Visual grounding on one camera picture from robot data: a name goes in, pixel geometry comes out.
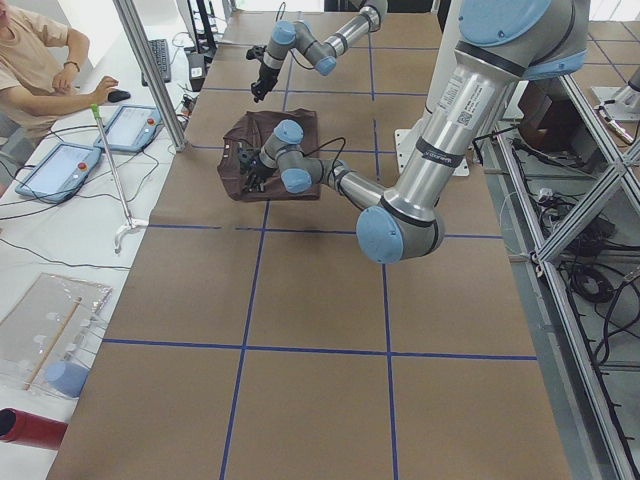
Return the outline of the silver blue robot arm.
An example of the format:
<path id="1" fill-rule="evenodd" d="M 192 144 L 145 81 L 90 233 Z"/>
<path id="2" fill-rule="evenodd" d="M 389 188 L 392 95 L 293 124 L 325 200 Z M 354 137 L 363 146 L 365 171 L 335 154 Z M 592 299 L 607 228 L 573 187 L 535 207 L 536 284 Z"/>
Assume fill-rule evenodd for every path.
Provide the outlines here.
<path id="1" fill-rule="evenodd" d="M 384 0 L 361 1 L 358 13 L 326 40 L 319 41 L 302 20 L 278 20 L 266 45 L 254 45 L 246 53 L 248 60 L 260 62 L 258 80 L 251 84 L 255 102 L 263 101 L 277 84 L 287 55 L 294 50 L 322 76 L 329 75 L 343 55 L 360 38 L 378 31 L 388 11 Z"/>
<path id="2" fill-rule="evenodd" d="M 397 182 L 383 187 L 339 160 L 303 154 L 302 127 L 280 122 L 261 149 L 241 165 L 248 190 L 278 176 L 300 194 L 326 185 L 355 205 L 362 252 L 380 264 L 422 257 L 444 237 L 437 201 L 506 89 L 579 70 L 587 54 L 586 1 L 465 1 L 449 11 L 458 30 L 456 64 L 432 113 L 420 127 Z"/>

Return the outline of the person's hand on mouse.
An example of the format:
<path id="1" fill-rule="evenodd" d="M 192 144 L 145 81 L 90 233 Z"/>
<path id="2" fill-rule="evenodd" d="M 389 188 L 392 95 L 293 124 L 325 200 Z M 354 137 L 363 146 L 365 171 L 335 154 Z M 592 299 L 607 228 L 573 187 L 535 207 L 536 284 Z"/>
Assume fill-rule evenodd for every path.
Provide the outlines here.
<path id="1" fill-rule="evenodd" d="M 104 76 L 92 93 L 92 101 L 95 104 L 103 104 L 108 101 L 108 96 L 119 86 L 119 81 L 110 76 Z"/>

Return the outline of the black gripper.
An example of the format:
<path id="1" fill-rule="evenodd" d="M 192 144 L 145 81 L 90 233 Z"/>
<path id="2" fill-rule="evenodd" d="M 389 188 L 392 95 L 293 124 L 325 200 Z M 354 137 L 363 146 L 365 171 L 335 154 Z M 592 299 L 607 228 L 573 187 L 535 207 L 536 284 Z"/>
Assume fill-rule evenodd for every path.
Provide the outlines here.
<path id="1" fill-rule="evenodd" d="M 243 187 L 244 192 L 264 192 L 265 183 L 273 175 L 273 169 L 265 166 L 260 160 L 251 163 L 248 177 Z"/>
<path id="2" fill-rule="evenodd" d="M 260 66 L 258 82 L 251 84 L 251 92 L 255 102 L 265 99 L 266 95 L 270 93 L 270 89 L 277 85 L 279 74 L 279 68 L 271 68 L 266 64 Z"/>

